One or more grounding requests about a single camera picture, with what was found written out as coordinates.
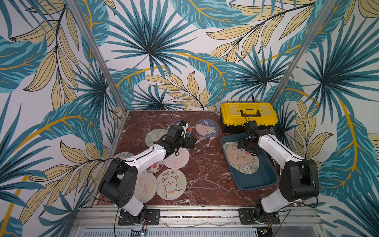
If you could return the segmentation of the purple bunny planet coaster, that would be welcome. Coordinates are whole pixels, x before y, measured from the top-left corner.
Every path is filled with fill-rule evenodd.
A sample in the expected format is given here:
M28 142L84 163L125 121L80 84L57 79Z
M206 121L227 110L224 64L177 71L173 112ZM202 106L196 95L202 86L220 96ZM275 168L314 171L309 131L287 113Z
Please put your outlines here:
M219 127L214 120L211 119L201 119L196 123L196 132L205 138L215 137L219 132Z

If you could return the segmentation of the beige doodle coaster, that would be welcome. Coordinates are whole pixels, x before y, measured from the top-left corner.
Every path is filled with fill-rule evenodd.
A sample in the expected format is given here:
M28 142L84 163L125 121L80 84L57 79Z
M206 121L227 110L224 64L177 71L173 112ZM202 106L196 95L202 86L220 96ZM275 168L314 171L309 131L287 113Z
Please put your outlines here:
M119 158L122 160L126 160L126 159L133 158L133 157L134 157L134 155L130 152L122 152L122 153L118 153L118 154L114 155L114 158Z

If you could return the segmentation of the yellow black toolbox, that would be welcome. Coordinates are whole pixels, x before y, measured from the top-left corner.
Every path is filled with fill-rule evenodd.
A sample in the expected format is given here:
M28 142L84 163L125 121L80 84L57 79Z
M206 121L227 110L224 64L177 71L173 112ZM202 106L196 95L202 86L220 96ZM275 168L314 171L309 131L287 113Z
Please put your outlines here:
M278 123L278 117L269 103L227 102L221 105L223 133L243 133L248 121L255 122L258 127L270 128Z

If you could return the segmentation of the pink bow bunny coaster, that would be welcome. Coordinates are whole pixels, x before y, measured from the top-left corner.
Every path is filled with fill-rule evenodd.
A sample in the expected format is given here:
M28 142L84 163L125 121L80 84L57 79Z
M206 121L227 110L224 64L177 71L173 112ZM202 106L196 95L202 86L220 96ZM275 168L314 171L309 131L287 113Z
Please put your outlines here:
M226 149L227 159L233 165L246 165L253 159L258 159L257 156L251 155L249 152L243 149Z

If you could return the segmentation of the green tulip bunny coaster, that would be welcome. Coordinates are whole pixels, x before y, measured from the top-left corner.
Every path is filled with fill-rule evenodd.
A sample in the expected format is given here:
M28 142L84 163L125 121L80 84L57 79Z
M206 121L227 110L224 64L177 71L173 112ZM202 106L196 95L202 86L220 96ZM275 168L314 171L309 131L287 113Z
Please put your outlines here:
M260 167L259 159L253 159L250 163L246 165L233 165L233 167L243 173L243 174L254 174L258 171Z

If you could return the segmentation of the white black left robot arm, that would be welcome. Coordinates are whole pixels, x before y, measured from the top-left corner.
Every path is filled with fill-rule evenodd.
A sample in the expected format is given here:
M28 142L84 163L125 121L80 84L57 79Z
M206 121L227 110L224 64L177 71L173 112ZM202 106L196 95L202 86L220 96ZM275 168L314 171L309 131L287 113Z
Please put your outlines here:
M153 164L163 161L180 148L193 149L196 139L186 137L188 123L170 126L163 137L142 153L122 160L113 158L100 184L98 191L112 203L133 217L145 214L145 205L134 196L137 178Z

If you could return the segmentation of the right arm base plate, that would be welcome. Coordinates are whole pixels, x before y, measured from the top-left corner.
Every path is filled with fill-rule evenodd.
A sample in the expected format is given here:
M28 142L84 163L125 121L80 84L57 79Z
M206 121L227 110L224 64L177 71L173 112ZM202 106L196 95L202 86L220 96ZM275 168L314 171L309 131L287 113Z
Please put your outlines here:
M249 224L280 224L279 215L277 212L266 213L260 208L240 208L238 216L242 225Z

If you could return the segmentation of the teal plastic storage tray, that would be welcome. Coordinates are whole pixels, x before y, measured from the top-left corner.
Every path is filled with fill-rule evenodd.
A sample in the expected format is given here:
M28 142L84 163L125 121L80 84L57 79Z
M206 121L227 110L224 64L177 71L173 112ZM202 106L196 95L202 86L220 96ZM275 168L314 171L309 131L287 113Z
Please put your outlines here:
M230 169L235 186L242 191L251 191L275 185L278 182L278 177L265 151L261 150L261 153L257 155L260 161L260 167L254 174L243 174L237 171L233 167L233 164L228 161L226 149L223 148L223 144L226 142L238 143L239 140L244 137L245 134L234 134L225 136L221 139L224 156Z

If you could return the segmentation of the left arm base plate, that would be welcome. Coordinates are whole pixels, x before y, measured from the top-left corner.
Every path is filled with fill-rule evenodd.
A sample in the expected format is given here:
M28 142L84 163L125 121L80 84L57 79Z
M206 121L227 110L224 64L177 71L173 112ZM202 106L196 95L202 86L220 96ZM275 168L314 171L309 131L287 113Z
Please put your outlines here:
M160 209L144 208L138 216L133 216L126 210L121 210L118 220L120 226L143 225L157 226L160 221Z

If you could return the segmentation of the alpaca coaster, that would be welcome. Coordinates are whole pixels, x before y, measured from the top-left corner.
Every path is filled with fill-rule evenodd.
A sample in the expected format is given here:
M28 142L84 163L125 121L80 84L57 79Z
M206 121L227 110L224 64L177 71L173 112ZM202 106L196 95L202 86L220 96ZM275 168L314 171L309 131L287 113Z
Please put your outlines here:
M157 177L157 194L164 200L178 199L186 190L187 180L178 169L167 169Z

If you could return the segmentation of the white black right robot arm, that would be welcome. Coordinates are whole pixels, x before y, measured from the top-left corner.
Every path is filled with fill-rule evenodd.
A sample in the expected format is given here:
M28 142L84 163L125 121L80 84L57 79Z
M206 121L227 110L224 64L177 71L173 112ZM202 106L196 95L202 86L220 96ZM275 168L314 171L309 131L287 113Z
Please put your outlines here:
M282 144L269 129L258 127L255 121L244 125L245 138L238 148L252 154L267 152L282 169L278 190L257 205L264 213L276 213L294 202L318 197L318 167L315 161L302 158Z

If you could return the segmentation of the blue denim bears coaster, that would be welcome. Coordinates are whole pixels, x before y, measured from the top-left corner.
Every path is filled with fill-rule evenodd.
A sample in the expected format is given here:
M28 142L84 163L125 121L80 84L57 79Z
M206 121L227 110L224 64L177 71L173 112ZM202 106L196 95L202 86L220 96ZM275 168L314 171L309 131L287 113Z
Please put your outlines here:
M190 135L191 135L191 126L189 125L188 122L183 121L183 120L177 120L177 121L174 121L174 122L171 123L171 125L173 125L173 124L182 126L185 129L185 131L186 131L186 137L190 137Z

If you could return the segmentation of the pink unicorn coaster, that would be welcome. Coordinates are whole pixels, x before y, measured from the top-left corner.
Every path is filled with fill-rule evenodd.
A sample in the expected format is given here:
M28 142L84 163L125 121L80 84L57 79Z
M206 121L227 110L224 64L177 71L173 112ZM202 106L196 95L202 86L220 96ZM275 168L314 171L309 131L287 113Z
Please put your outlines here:
M187 165L189 159L189 151L185 148L180 148L177 153L173 153L164 159L163 163L169 169L181 169Z

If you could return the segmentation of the pale pink cat coaster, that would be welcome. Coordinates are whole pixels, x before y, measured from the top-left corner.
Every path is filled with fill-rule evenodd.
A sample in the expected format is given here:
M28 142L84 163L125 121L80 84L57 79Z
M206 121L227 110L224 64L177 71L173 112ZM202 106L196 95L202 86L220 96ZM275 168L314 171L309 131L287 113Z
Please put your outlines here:
M142 203L150 201L157 192L158 182L153 174L142 173L137 177L134 195Z

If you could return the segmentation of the rose flower coaster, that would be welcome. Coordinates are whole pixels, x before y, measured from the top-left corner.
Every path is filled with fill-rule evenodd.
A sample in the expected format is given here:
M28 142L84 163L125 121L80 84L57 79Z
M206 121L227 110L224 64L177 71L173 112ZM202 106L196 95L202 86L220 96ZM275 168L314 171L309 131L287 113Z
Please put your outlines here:
M145 174L155 174L159 172L164 167L164 163L162 161L157 162L150 167L148 167L143 173Z

